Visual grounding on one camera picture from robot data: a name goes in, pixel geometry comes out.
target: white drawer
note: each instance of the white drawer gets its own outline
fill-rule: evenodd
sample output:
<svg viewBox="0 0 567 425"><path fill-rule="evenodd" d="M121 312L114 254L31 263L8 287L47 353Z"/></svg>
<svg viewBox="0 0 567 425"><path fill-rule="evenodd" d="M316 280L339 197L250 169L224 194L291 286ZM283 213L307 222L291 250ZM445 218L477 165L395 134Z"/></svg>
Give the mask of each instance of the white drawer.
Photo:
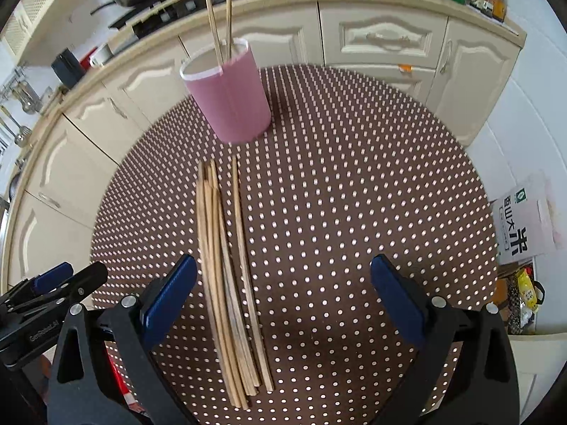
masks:
<svg viewBox="0 0 567 425"><path fill-rule="evenodd" d="M406 94L416 101L425 103L433 83L435 70L432 68L413 67L411 72L405 72L399 66L381 65L338 65L331 66L352 70L382 80Z"/></svg>
<svg viewBox="0 0 567 425"><path fill-rule="evenodd" d="M325 65L409 64L435 68L447 17L413 8L321 3Z"/></svg>

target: pink container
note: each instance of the pink container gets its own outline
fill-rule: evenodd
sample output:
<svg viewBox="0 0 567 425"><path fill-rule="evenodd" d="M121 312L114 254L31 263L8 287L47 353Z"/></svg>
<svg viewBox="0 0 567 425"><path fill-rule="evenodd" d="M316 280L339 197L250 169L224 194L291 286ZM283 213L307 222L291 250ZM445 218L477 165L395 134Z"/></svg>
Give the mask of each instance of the pink container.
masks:
<svg viewBox="0 0 567 425"><path fill-rule="evenodd" d="M225 52L226 41L221 45ZM223 143L250 142L270 125L270 107L246 40L233 40L232 58L222 67L209 46L186 61L180 74Z"/></svg>

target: wooden countertop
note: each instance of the wooden countertop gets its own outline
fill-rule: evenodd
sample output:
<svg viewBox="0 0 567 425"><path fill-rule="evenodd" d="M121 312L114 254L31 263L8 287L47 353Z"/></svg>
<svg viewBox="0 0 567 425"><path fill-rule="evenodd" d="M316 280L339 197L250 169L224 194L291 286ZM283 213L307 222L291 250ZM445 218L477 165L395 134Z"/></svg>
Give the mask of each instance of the wooden countertop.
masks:
<svg viewBox="0 0 567 425"><path fill-rule="evenodd" d="M171 4L176 0L168 0L168 4ZM479 11L472 9L468 5L461 5L455 3L452 0L234 0L232 13L234 16L242 15L245 13L252 13L256 11L269 11L272 8L277 8L278 6L288 6L291 4L305 4L309 2L326 1L326 2L365 2L365 3L382 3L382 4L392 4L397 6L406 6L408 8L424 9L427 11L436 12L449 17L455 17L461 19L470 24L476 25L477 27L487 30L495 35L501 36L502 38L514 43L520 48L524 46L526 40L526 33L513 21L507 19L506 24L515 30L518 34L514 34L507 28L498 24L487 16L484 16ZM162 5L158 5L148 11L133 19L132 23L144 20L149 17L149 15L160 10ZM223 4L218 4L214 7L214 13L216 14L218 20L224 19L225 17L225 6ZM179 36L189 30L194 30L202 27L207 27L209 24L206 11L200 11L194 15L185 17L177 22L174 22L161 30L156 31L150 36L145 37L141 41L135 43L131 47L127 48L124 52L118 54L110 62L108 62L103 67L92 68L89 70L87 75L80 81L80 83L73 88L73 90L65 97L62 104L62 109L66 109L80 100L85 94L87 94L96 83L102 81L124 65L131 62L137 56L143 55L148 50L155 48L165 41L171 38ZM131 36L132 30L131 26L127 26L117 33L113 37L114 41L119 39L127 39Z"/></svg>

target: brown polka dot tablecloth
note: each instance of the brown polka dot tablecloth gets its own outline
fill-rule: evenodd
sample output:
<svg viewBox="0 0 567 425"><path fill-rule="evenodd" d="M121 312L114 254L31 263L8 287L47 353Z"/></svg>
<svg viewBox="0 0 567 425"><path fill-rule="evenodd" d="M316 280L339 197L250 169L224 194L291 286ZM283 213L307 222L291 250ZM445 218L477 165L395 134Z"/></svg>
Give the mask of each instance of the brown polka dot tablecloth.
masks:
<svg viewBox="0 0 567 425"><path fill-rule="evenodd" d="M237 154L248 259L276 390L261 386L249 410L230 405L200 279L154 347L155 359L203 424L363 425L417 353L370 284L371 259L385 253L431 295L479 309L495 281L487 197L450 132L394 87L306 65L266 68L261 76L273 121L254 142L220 143L187 98L131 149L95 225L92 259L106 264L109 279L94 302L111 306L141 292L182 253L199 261L197 163L210 158L240 270L230 182ZM118 353L111 354L121 368ZM457 356L455 346L425 407L442 398Z"/></svg>

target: screw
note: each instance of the screw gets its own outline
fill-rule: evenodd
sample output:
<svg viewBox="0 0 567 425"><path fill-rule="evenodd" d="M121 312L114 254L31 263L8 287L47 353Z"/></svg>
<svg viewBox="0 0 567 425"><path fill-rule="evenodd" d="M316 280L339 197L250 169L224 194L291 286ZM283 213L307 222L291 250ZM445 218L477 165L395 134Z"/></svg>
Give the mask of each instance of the screw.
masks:
<svg viewBox="0 0 567 425"><path fill-rule="evenodd" d="M433 306L437 308L444 308L447 305L447 301L443 297L435 296L431 299Z"/></svg>
<svg viewBox="0 0 567 425"><path fill-rule="evenodd" d="M136 298L134 296L126 296L122 299L121 303L124 308L130 308L136 303Z"/></svg>
<svg viewBox="0 0 567 425"><path fill-rule="evenodd" d="M81 304L75 304L69 310L71 315L78 315L80 312L83 311L83 306Z"/></svg>
<svg viewBox="0 0 567 425"><path fill-rule="evenodd" d="M496 315L498 313L498 307L492 302L489 302L487 303L487 312L489 312L491 315Z"/></svg>

